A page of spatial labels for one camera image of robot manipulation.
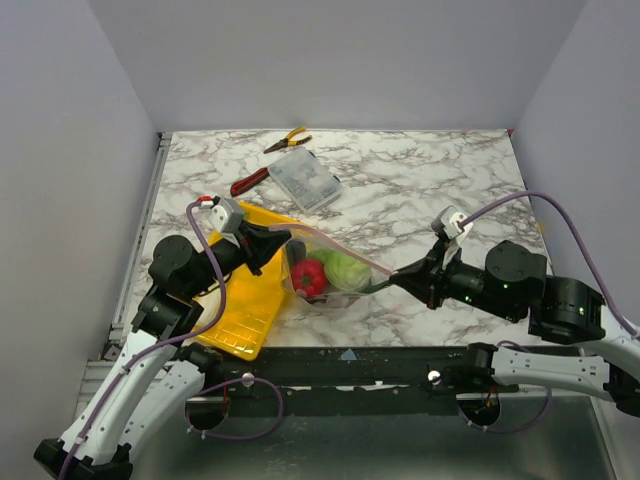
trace red bell pepper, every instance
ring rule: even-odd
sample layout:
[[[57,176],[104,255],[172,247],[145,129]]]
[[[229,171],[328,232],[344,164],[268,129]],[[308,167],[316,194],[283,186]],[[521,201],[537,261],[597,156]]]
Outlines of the red bell pepper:
[[[324,292],[329,282],[322,263],[313,258],[305,258],[291,269],[291,283],[298,295],[313,298]]]

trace bolt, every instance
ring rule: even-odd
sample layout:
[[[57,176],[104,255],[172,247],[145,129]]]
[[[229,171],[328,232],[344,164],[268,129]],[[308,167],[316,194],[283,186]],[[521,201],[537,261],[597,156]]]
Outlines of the bolt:
[[[438,385],[442,380],[442,375],[437,370],[431,370],[427,374],[427,379],[434,385]]]
[[[242,382],[242,384],[249,388],[251,385],[253,385],[253,379],[256,378],[253,373],[251,372],[246,372],[242,374],[242,378],[246,378],[247,381],[246,382]]]

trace gray floor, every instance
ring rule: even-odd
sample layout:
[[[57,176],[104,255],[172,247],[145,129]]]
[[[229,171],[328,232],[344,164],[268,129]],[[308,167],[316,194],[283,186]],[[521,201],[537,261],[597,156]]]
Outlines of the gray floor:
[[[502,425],[535,415],[543,400],[505,400]],[[256,431],[267,419],[225,425]],[[288,418],[254,442],[200,440],[176,415],[135,462],[154,479],[518,479],[614,478],[591,403],[554,399],[549,416],[516,435],[489,435],[457,417]]]

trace clear plastic box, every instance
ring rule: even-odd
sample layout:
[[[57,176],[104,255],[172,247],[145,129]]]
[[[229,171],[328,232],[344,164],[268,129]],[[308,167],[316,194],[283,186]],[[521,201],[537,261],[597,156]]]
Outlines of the clear plastic box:
[[[305,148],[295,148],[268,167],[271,178],[305,213],[327,205],[342,193],[342,185]]]

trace plastic bag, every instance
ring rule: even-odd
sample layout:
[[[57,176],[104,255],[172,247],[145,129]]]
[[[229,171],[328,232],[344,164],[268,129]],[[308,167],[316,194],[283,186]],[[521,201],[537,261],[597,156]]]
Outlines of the plastic bag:
[[[269,230],[289,230],[285,245],[284,288],[308,305],[342,309],[388,286],[393,273],[307,225],[277,224]]]

